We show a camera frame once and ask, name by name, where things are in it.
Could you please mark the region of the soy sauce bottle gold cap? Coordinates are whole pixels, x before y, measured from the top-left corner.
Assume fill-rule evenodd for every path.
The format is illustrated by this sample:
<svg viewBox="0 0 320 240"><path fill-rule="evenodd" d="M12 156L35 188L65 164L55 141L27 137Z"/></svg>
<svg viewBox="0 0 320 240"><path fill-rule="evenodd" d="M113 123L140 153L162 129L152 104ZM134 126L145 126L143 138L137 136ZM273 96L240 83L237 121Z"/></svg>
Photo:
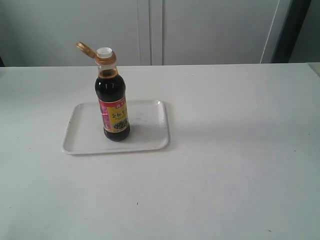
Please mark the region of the soy sauce bottle gold cap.
<svg viewBox="0 0 320 240"><path fill-rule="evenodd" d="M126 139L130 133L126 101L126 84L117 69L117 56L109 47L93 50L81 41L76 47L94 59L98 76L94 84L105 136L114 142Z"/></svg>

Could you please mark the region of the white rectangular plastic tray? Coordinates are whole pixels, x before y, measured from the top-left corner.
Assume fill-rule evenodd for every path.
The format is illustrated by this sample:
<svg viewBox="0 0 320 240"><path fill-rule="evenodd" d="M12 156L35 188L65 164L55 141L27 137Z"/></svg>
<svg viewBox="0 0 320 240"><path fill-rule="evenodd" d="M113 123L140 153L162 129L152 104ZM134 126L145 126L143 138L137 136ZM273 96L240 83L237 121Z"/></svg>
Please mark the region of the white rectangular plastic tray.
<svg viewBox="0 0 320 240"><path fill-rule="evenodd" d="M78 104L69 119L62 151L69 155L118 154L160 150L168 144L170 131L166 107L162 101L130 100L127 108L129 136L115 142L104 134L99 104Z"/></svg>

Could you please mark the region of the white cabinet with doors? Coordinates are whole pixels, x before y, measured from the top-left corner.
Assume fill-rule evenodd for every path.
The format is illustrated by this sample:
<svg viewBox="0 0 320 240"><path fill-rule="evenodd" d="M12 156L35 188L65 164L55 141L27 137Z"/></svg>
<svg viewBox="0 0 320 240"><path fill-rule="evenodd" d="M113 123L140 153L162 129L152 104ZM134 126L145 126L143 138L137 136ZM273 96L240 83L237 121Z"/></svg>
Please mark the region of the white cabinet with doors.
<svg viewBox="0 0 320 240"><path fill-rule="evenodd" d="M121 66L270 63L289 0L3 0L9 67L91 66L77 48L112 48Z"/></svg>

